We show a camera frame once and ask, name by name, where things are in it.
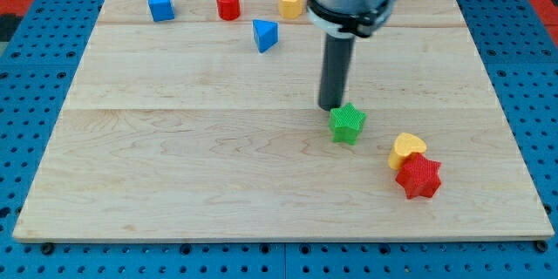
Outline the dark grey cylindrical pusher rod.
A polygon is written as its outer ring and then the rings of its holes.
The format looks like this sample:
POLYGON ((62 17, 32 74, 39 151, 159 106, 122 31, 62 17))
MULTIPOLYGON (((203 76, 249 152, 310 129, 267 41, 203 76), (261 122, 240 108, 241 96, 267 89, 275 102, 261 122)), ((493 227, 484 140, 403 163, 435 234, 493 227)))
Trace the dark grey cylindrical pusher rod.
POLYGON ((344 96, 355 38, 326 36, 318 105, 325 111, 338 108, 344 96))

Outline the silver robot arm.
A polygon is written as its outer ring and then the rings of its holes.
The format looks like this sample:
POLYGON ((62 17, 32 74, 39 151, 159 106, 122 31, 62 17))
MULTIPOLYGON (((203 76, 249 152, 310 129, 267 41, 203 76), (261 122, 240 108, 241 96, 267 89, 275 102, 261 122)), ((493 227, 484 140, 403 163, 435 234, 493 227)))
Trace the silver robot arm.
POLYGON ((319 107, 330 111, 342 104, 356 39, 381 28, 397 1, 306 0, 309 20, 325 32, 319 107))

